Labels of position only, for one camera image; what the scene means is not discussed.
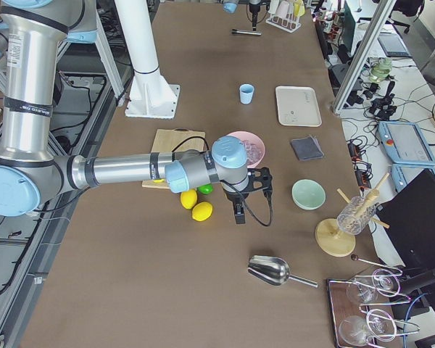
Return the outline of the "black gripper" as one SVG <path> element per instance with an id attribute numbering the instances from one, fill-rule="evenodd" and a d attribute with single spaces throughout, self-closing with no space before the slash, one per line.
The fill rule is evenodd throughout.
<path id="1" fill-rule="evenodd" d="M 237 225 L 245 224 L 245 199 L 249 196 L 247 188 L 238 189 L 231 183 L 222 183 L 223 190 L 228 200 L 233 202 L 234 217 Z"/>
<path id="2" fill-rule="evenodd" d="M 252 30 L 256 30 L 257 14 L 260 12 L 260 0 L 249 0 L 249 11 L 252 13 Z"/>

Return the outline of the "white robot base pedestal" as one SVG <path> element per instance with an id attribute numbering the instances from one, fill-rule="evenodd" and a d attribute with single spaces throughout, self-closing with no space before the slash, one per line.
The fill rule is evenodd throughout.
<path id="1" fill-rule="evenodd" d="M 147 3 L 119 0 L 115 6 L 134 71 L 125 115 L 174 118 L 180 86 L 170 85 L 160 72 Z"/>

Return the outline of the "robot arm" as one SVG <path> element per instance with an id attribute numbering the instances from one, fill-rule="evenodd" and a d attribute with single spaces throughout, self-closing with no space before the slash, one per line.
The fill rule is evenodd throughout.
<path id="1" fill-rule="evenodd" d="M 9 26 L 7 88 L 0 141 L 0 215 L 35 210 L 59 194 L 106 183 L 163 179 L 181 193 L 221 183 L 228 198 L 249 186 L 244 145 L 219 138 L 206 152 L 152 152 L 124 157 L 53 156 L 48 152 L 57 49 L 96 39 L 93 1 L 3 1 Z"/>
<path id="2" fill-rule="evenodd" d="M 239 4 L 238 0 L 222 0 L 220 3 L 223 6 L 223 10 L 229 14 L 233 14 Z M 258 14 L 260 12 L 262 2 L 260 0 L 248 0 L 247 2 L 248 12 L 250 15 L 249 21 L 252 24 L 252 30 L 257 30 Z"/>

